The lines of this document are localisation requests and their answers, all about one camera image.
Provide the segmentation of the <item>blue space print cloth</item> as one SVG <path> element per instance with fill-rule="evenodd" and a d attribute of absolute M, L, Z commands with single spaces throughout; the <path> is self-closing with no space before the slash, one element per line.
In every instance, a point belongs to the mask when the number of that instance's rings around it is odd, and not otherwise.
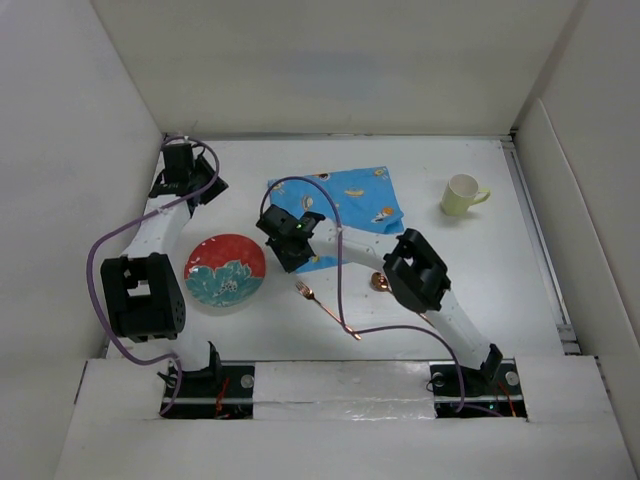
<path fill-rule="evenodd" d="M 310 211 L 333 220 L 338 211 L 348 227 L 377 234 L 400 234 L 404 216 L 385 166 L 313 174 L 300 180 L 270 180 L 271 202 L 296 218 Z"/>

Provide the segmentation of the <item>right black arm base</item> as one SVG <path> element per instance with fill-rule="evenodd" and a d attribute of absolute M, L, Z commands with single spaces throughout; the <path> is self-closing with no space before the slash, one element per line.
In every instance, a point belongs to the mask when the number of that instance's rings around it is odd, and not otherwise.
<path fill-rule="evenodd" d="M 476 372 L 463 368 L 465 395 L 461 410 L 458 410 L 461 391 L 454 362 L 430 362 L 429 373 L 425 388 L 433 396 L 437 419 L 527 418 L 520 376 L 513 358 L 501 362 L 495 379 L 489 383 Z"/>

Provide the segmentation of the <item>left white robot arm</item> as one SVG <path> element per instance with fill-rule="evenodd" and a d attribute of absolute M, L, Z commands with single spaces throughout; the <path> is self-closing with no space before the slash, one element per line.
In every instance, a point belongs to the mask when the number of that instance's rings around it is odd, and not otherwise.
<path fill-rule="evenodd" d="M 170 255 L 195 210 L 228 185 L 219 176 L 216 153 L 200 140 L 168 138 L 160 163 L 144 214 L 131 224 L 134 238 L 100 267 L 106 303 L 100 318 L 112 345 L 129 361 L 149 366 L 170 360 L 173 368 L 163 377 L 169 387 L 176 388 L 184 376 L 196 393 L 208 397 L 222 387 L 219 354 L 191 331 Z"/>

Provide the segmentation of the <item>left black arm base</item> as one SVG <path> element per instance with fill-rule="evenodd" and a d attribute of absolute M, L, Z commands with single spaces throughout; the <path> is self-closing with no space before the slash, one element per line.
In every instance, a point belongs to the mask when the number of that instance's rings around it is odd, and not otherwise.
<path fill-rule="evenodd" d="M 173 395 L 176 371 L 169 367 L 160 406 L 160 416 L 177 420 L 248 420 L 253 418 L 255 365 L 253 363 L 223 363 L 216 380 L 195 372 L 183 376 L 175 402 L 168 408 Z"/>

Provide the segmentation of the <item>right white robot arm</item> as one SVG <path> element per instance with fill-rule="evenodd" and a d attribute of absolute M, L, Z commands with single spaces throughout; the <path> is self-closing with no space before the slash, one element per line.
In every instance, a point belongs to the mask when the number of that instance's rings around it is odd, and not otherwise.
<path fill-rule="evenodd" d="M 448 267 L 419 231 L 408 228 L 398 235 L 377 234 L 311 211 L 297 218 L 276 205 L 260 213 L 256 226 L 267 235 L 267 245 L 288 273 L 314 256 L 381 272 L 396 301 L 426 315 L 451 347 L 468 390 L 483 394 L 497 384 L 502 353 L 459 305 Z"/>

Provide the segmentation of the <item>rose gold fork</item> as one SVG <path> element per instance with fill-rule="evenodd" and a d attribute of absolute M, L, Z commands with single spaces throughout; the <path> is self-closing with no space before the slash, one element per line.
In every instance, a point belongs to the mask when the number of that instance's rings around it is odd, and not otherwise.
<path fill-rule="evenodd" d="M 341 318 L 335 314 L 331 309 L 329 309 L 326 305 L 324 305 L 315 295 L 315 292 L 304 282 L 298 280 L 295 282 L 295 287 L 298 290 L 299 294 L 302 295 L 306 300 L 314 302 L 318 307 L 320 307 L 326 314 L 328 314 L 333 320 L 335 320 L 341 328 L 352 338 L 357 341 L 360 341 L 362 337 L 355 332 L 350 326 L 344 323 Z"/>

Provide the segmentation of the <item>red teal floral plate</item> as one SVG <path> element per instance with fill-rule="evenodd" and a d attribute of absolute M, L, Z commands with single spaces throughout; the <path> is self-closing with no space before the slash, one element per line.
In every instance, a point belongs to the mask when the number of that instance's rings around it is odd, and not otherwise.
<path fill-rule="evenodd" d="M 222 316 L 244 308 L 262 286 L 266 272 L 262 247 L 247 236 L 223 233 L 192 250 L 183 280 L 197 311 Z"/>

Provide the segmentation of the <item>rose gold spoon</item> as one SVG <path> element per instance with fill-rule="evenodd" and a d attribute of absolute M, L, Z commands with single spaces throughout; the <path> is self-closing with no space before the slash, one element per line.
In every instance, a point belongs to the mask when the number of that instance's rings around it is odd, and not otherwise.
<path fill-rule="evenodd" d="M 374 272 L 371 275 L 370 282 L 374 290 L 392 294 L 390 284 L 388 283 L 386 277 L 381 272 Z M 429 320 L 429 318 L 424 313 L 418 313 L 418 316 L 424 322 L 429 324 L 431 327 L 434 327 L 434 324 Z"/>

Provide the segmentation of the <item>light green mug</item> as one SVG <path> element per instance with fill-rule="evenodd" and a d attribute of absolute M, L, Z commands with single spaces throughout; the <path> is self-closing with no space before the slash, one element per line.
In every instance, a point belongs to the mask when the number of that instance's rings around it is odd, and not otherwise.
<path fill-rule="evenodd" d="M 462 216 L 472 206 L 484 203 L 490 196 L 491 190 L 481 188 L 475 177 L 457 174 L 448 180 L 440 207 L 447 216 Z"/>

